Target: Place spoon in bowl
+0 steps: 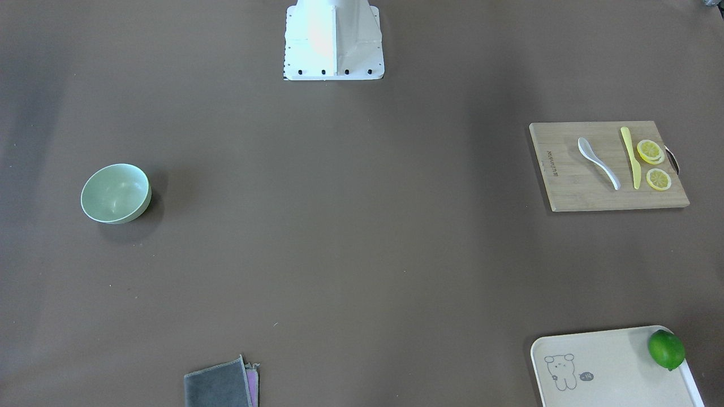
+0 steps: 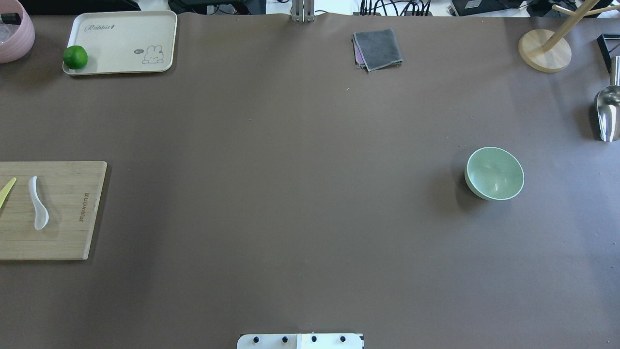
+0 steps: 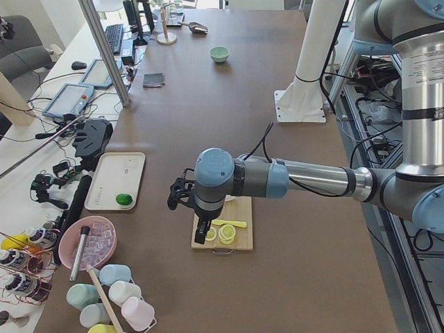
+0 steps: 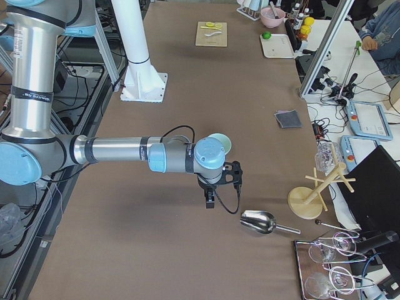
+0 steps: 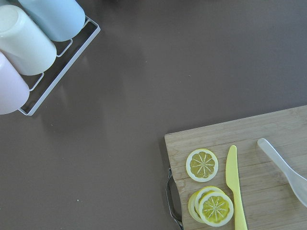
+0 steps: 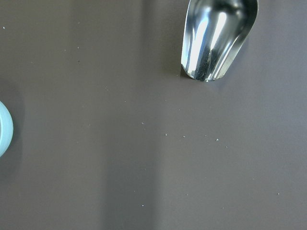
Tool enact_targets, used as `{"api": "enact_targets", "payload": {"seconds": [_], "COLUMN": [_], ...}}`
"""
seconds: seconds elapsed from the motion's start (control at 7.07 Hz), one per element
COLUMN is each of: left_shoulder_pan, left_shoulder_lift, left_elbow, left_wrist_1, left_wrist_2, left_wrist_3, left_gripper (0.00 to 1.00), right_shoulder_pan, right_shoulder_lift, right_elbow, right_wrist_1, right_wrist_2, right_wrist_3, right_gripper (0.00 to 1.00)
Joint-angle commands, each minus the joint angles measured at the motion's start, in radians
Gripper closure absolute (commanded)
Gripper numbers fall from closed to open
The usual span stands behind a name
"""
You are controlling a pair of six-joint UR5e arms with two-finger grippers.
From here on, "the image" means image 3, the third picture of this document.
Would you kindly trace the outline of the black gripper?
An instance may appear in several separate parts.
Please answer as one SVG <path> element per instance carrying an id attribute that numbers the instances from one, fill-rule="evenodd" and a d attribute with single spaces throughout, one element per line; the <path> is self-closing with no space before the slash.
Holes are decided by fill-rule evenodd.
<path id="1" fill-rule="evenodd" d="M 194 211 L 198 216 L 194 242 L 198 244 L 204 244 L 207 233 L 211 227 L 211 221 L 217 219 L 220 216 L 222 207 L 218 207 L 215 210 L 204 210 L 199 206 L 195 206 Z"/>

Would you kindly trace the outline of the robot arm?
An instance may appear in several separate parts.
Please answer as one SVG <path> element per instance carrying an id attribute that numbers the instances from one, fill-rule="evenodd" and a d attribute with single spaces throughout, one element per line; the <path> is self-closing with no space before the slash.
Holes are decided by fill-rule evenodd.
<path id="1" fill-rule="evenodd" d="M 233 158 L 219 148 L 196 161 L 194 240 L 203 244 L 226 196 L 281 198 L 289 189 L 350 196 L 443 231 L 443 2 L 360 1 L 356 44 L 387 45 L 402 59 L 402 163 L 394 170 L 340 168 L 281 159 Z"/>

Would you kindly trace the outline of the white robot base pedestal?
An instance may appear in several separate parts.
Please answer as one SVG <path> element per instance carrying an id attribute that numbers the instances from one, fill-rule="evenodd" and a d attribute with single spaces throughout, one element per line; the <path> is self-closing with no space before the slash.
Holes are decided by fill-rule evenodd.
<path id="1" fill-rule="evenodd" d="M 347 1 L 312 2 L 294 80 L 274 91 L 280 123 L 326 122 L 320 82 L 347 7 Z"/>

